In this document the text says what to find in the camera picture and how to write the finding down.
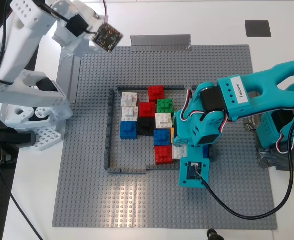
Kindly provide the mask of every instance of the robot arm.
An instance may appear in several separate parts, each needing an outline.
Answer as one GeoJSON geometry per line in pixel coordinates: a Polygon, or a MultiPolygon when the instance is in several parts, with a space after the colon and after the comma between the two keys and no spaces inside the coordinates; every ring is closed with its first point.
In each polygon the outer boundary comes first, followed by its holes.
{"type": "Polygon", "coordinates": [[[174,114],[173,145],[187,145],[187,157],[180,162],[179,186],[204,188],[196,170],[207,182],[208,146],[221,136],[227,121],[264,113],[256,129],[261,146],[266,149],[287,141],[294,122],[294,84],[286,90],[277,85],[291,76],[294,61],[245,76],[224,77],[217,80],[217,85],[202,83],[193,97],[189,90],[185,106],[174,114]],[[250,92],[259,96],[249,98],[250,92]]]}
{"type": "Polygon", "coordinates": [[[291,76],[294,76],[294,61],[245,76],[224,77],[218,79],[217,85],[200,84],[183,116],[181,111],[176,114],[176,142],[195,146],[213,144],[227,120],[234,122],[274,110],[294,109],[294,90],[277,87],[291,76]],[[249,98],[250,92],[257,92],[259,96],[249,98]]]}
{"type": "MultiPolygon", "coordinates": [[[[6,52],[0,67],[0,120],[15,129],[25,129],[23,125],[30,124],[28,116],[33,108],[38,108],[35,114],[39,119],[52,118],[50,126],[72,116],[68,100],[55,82],[41,72],[24,70],[41,38],[56,21],[58,23],[53,39],[71,54],[80,57],[84,52],[95,53],[100,49],[111,52],[122,38],[118,31],[104,22],[104,17],[78,0],[43,2],[13,0],[10,4],[12,13],[6,24],[6,52]]],[[[38,121],[30,126],[47,127],[48,124],[42,125],[38,121]]]]}

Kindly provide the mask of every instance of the white table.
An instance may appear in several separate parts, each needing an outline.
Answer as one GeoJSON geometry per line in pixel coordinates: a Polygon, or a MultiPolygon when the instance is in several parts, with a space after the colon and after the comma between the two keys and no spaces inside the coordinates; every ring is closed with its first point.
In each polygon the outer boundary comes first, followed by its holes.
{"type": "MultiPolygon", "coordinates": [[[[102,4],[89,4],[100,12],[102,4]]],[[[294,2],[163,2],[110,3],[109,23],[123,33],[121,46],[131,35],[191,34],[192,45],[250,46],[253,71],[294,60],[294,2]],[[245,20],[268,20],[271,38],[246,38],[245,20]]],[[[36,71],[55,80],[60,47],[50,39],[41,41],[36,71]]],[[[131,228],[53,228],[63,143],[44,152],[22,149],[12,192],[44,239],[204,240],[206,230],[131,228]]],[[[283,198],[289,174],[269,169],[274,204],[283,198]]],[[[226,240],[288,240],[294,236],[294,186],[286,205],[276,214],[278,229],[218,230],[226,240]]],[[[12,201],[9,203],[3,239],[37,239],[12,201]]]]}

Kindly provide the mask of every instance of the lego baseplate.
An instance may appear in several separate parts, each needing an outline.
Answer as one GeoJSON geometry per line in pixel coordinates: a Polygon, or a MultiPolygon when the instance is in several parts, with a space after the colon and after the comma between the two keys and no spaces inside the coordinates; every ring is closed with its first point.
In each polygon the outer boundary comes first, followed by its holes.
{"type": "MultiPolygon", "coordinates": [[[[205,189],[179,187],[176,170],[110,174],[104,169],[110,121],[111,165],[139,169],[154,164],[154,152],[149,148],[152,137],[122,141],[116,135],[121,111],[113,105],[110,89],[115,92],[114,103],[120,105],[117,91],[130,91],[130,85],[142,91],[152,85],[182,85],[183,89],[183,85],[191,88],[251,72],[246,45],[193,46],[186,52],[132,52],[130,47],[117,47],[111,54],[85,54],[72,107],[74,116],[66,124],[52,226],[276,229],[274,215],[242,220],[223,210],[205,189]]],[[[166,94],[175,108],[181,107],[185,94],[166,94]]],[[[141,92],[138,97],[146,99],[147,94],[141,92]]],[[[250,216],[274,207],[268,170],[259,168],[253,133],[245,131],[242,121],[225,126],[211,154],[209,185],[226,205],[250,216]]]]}

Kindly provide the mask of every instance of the red lego brick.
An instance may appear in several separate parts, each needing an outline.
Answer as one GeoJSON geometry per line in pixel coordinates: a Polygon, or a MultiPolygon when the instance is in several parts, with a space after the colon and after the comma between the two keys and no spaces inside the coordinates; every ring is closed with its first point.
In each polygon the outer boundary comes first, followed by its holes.
{"type": "Polygon", "coordinates": [[[171,146],[155,146],[156,165],[171,164],[172,162],[171,146]]]}
{"type": "Polygon", "coordinates": [[[139,103],[139,117],[155,118],[156,107],[153,102],[140,102],[139,103]]]}
{"type": "Polygon", "coordinates": [[[148,87],[149,102],[156,103],[157,99],[164,99],[165,93],[163,92],[163,86],[150,86],[148,87]]]}

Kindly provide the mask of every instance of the circuit board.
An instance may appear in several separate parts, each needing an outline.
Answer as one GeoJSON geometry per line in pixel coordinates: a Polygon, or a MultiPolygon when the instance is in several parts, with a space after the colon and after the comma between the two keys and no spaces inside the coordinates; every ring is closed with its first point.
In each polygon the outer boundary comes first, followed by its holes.
{"type": "Polygon", "coordinates": [[[100,26],[97,31],[97,35],[93,37],[92,41],[110,53],[117,46],[121,39],[122,34],[120,32],[118,32],[109,24],[104,23],[100,26]]]}
{"type": "Polygon", "coordinates": [[[188,162],[187,179],[200,180],[199,174],[201,174],[201,163],[188,162]]]}

